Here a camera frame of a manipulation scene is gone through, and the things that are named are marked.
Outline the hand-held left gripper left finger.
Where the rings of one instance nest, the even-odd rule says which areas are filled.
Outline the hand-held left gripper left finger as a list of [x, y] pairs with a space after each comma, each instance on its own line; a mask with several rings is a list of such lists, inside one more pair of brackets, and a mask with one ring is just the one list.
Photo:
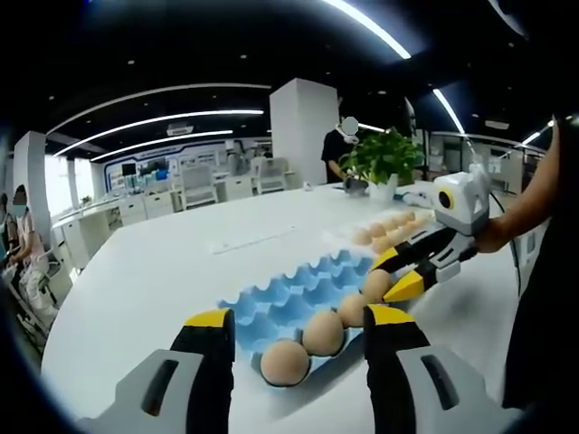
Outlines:
[[119, 381], [118, 433], [226, 433], [233, 391], [234, 312], [190, 317], [167, 350], [156, 350]]

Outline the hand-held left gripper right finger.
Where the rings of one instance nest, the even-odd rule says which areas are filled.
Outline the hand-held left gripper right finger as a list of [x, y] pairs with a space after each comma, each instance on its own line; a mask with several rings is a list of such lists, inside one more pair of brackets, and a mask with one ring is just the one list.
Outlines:
[[364, 346], [376, 433], [475, 433], [491, 412], [482, 376], [405, 311], [367, 305]]

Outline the person's right hand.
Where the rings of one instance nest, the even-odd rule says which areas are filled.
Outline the person's right hand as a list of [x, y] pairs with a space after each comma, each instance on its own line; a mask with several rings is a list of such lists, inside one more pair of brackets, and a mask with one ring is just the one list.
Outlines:
[[478, 253], [494, 253], [508, 242], [504, 223], [501, 218], [489, 219], [485, 227], [475, 235]]

